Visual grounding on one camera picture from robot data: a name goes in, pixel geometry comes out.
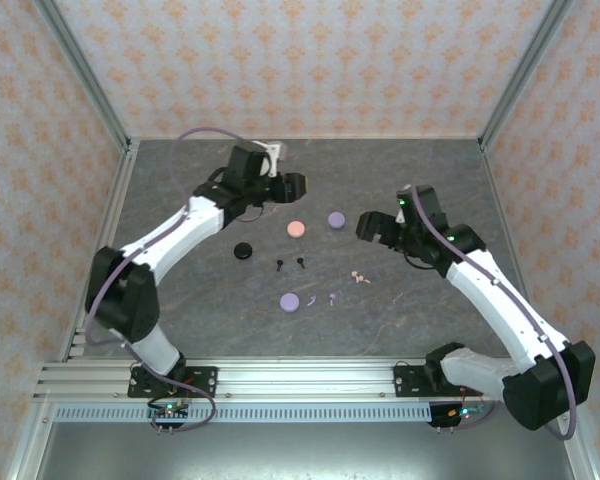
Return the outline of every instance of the small purple object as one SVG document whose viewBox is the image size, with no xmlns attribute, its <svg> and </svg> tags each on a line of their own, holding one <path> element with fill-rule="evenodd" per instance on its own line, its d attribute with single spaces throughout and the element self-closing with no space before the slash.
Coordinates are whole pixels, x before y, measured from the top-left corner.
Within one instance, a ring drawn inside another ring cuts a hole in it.
<svg viewBox="0 0 600 480">
<path fill-rule="evenodd" d="M 300 299 L 295 293 L 285 293 L 280 297 L 280 308 L 287 313 L 295 312 L 300 306 Z"/>
<path fill-rule="evenodd" d="M 340 212 L 329 214 L 329 226 L 336 229 L 344 227 L 344 215 Z"/>
</svg>

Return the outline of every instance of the black motor joint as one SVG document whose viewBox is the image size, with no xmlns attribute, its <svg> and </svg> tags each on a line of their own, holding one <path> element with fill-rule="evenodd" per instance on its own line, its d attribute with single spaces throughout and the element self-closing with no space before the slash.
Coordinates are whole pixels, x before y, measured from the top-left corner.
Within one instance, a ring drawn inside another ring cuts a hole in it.
<svg viewBox="0 0 600 480">
<path fill-rule="evenodd" d="M 229 164 L 219 182 L 209 180 L 193 192 L 224 210 L 224 226 L 242 215 L 247 207 L 265 202 L 292 203 L 306 193 L 306 178 L 300 173 L 261 175 L 263 165 L 271 168 L 266 149 L 252 142 L 239 142 L 231 151 Z"/>
<path fill-rule="evenodd" d="M 467 225 L 449 227 L 447 216 L 440 209 L 436 193 L 430 185 L 410 187 L 396 193 L 404 223 L 398 223 L 397 217 L 386 213 L 363 213 L 356 228 L 358 238 L 367 242 L 377 238 L 378 243 L 409 257 L 420 259 L 445 277 L 451 264 L 459 262 L 460 258 L 442 245 L 427 229 L 418 214 L 411 188 L 417 188 L 418 198 L 427 219 L 456 248 L 465 254 L 486 249 L 485 243 L 471 227 Z"/>
</svg>

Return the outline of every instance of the aluminum frame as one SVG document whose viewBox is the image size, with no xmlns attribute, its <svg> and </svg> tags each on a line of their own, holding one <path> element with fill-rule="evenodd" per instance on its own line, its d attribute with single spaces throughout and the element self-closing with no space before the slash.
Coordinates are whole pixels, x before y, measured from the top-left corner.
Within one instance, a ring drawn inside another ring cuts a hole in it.
<svg viewBox="0 0 600 480">
<path fill-rule="evenodd" d="M 147 424 L 153 409 L 142 403 L 59 403 L 55 423 Z M 187 418 L 161 419 L 164 423 L 198 422 L 211 413 L 209 404 L 189 403 Z M 393 403 L 227 403 L 216 402 L 214 424 L 220 423 L 419 423 L 431 421 L 425 402 Z"/>
<path fill-rule="evenodd" d="M 93 101 L 109 134 L 121 150 L 126 148 L 129 144 L 129 138 L 122 126 L 122 122 L 111 106 L 107 95 L 104 93 L 104 89 L 100 85 L 95 73 L 93 73 L 86 55 L 82 51 L 82 48 L 80 48 L 80 45 L 78 45 L 57 3 L 55 0 L 33 1 L 37 5 L 41 16 L 49 25 L 51 32 L 55 35 L 56 40 L 58 40 L 60 47 L 75 70 L 76 75 L 78 75 L 87 94 Z"/>
<path fill-rule="evenodd" d="M 422 365 L 422 359 L 375 358 L 201 358 L 191 365 L 220 368 L 216 402 L 221 405 L 346 403 L 381 407 L 396 402 L 417 404 L 459 397 L 397 399 L 393 366 L 398 360 Z M 36 478 L 59 403 L 133 404 L 146 399 L 126 396 L 133 360 L 75 359 L 45 364 L 35 389 L 34 407 L 9 472 L 9 479 Z M 469 397 L 468 401 L 479 401 Z M 578 407 L 578 429 L 565 449 L 576 480 L 600 480 L 600 455 L 593 443 L 591 414 Z M 558 419 L 565 429 L 567 415 Z"/>
<path fill-rule="evenodd" d="M 92 255 L 105 245 L 110 245 L 113 242 L 118 221 L 120 220 L 120 213 L 122 212 L 122 206 L 124 204 L 124 198 L 127 194 L 127 188 L 129 187 L 129 181 L 131 180 L 131 173 L 135 165 L 136 156 L 138 154 L 138 142 L 132 142 L 129 148 L 121 153 L 118 161 L 118 170 L 113 180 L 113 185 L 107 198 L 107 206 L 105 208 L 102 220 L 100 222 L 100 234 L 94 245 Z M 82 344 L 84 344 L 84 322 L 86 314 L 84 311 L 84 303 L 87 296 L 87 282 L 89 272 L 86 273 L 82 281 L 82 293 L 78 299 L 78 302 L 74 308 L 72 327 L 69 330 L 67 336 L 63 342 L 61 360 L 66 361 L 68 358 L 73 356 L 80 356 L 84 352 L 84 348 L 75 346 L 77 335 L 82 335 Z"/>
<path fill-rule="evenodd" d="M 525 278 L 522 273 L 522 269 L 520 268 L 520 262 L 518 262 L 518 257 L 515 254 L 516 249 L 513 245 L 513 238 L 511 236 L 511 228 L 509 228 L 509 222 L 507 222 L 507 217 L 504 214 L 504 209 L 502 208 L 502 203 L 500 203 L 500 195 L 498 194 L 498 187 L 496 186 L 495 178 L 493 177 L 493 172 L 491 171 L 491 166 L 489 165 L 489 160 L 487 158 L 487 152 L 482 152 L 482 164 L 484 166 L 485 172 L 487 173 L 487 178 L 489 179 L 489 185 L 491 186 L 491 193 L 493 194 L 493 199 L 496 204 L 496 210 L 498 210 L 498 217 L 500 217 L 500 223 L 502 224 L 502 229 L 504 230 L 504 238 L 507 242 L 507 247 L 509 248 L 509 252 L 511 253 L 511 260 L 513 262 L 513 268 L 516 272 L 516 280 L 518 280 L 518 290 L 520 294 L 524 297 L 525 300 L 530 301 L 529 292 L 527 291 L 527 287 L 525 284 Z"/>
<path fill-rule="evenodd" d="M 500 128 L 508 118 L 518 101 L 520 94 L 524 90 L 527 81 L 533 75 L 536 65 L 542 58 L 544 52 L 547 51 L 551 39 L 562 25 L 562 20 L 572 4 L 573 0 L 554 0 L 547 10 L 531 43 L 522 55 L 518 66 L 513 72 L 511 80 L 509 80 L 500 100 L 498 100 L 498 103 L 485 126 L 484 132 L 478 138 L 480 148 L 483 152 L 486 151 L 489 148 L 489 145 L 495 140 Z"/>
</svg>

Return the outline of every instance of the black disc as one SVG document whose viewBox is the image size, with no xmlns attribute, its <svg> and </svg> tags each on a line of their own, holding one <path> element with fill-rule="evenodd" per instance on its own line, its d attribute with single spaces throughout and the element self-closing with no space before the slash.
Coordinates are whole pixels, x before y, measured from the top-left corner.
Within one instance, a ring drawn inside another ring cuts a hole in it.
<svg viewBox="0 0 600 480">
<path fill-rule="evenodd" d="M 241 242 L 233 249 L 233 254 L 240 260 L 246 260 L 253 253 L 253 248 L 248 243 Z"/>
</svg>

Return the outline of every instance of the gray floor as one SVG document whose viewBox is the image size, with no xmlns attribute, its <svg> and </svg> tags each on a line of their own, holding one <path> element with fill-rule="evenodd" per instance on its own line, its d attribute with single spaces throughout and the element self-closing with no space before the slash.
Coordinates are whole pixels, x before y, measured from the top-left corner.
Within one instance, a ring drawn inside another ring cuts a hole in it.
<svg viewBox="0 0 600 480">
<path fill-rule="evenodd" d="M 378 244 L 357 240 L 361 213 L 395 214 L 396 190 L 430 183 L 451 224 L 467 223 L 486 241 L 517 285 L 513 262 L 478 145 L 470 140 L 291 140 L 281 171 L 309 179 L 309 192 L 291 205 L 267 205 L 255 223 L 234 222 L 188 254 L 159 287 L 161 325 L 185 355 L 423 356 L 449 341 L 502 355 L 505 350 L 477 311 L 435 272 L 418 271 Z M 190 141 L 177 158 L 189 190 L 226 165 L 231 141 Z M 170 141 L 143 141 L 124 202 L 115 247 L 148 233 L 181 205 L 165 159 Z M 332 211 L 347 225 L 327 225 Z M 286 225 L 301 220 L 301 239 Z M 248 242 L 253 257 L 233 247 Z M 296 264 L 304 257 L 307 268 Z M 276 260 L 285 262 L 276 273 Z M 356 284 L 356 270 L 371 284 Z M 280 296 L 295 292 L 301 308 L 284 313 Z M 329 306 L 328 296 L 336 295 Z M 305 304 L 310 295 L 318 300 Z M 89 348 L 90 355 L 121 355 Z"/>
<path fill-rule="evenodd" d="M 571 480 L 563 445 L 501 413 L 453 435 L 425 423 L 59 424 L 39 480 Z"/>
</svg>

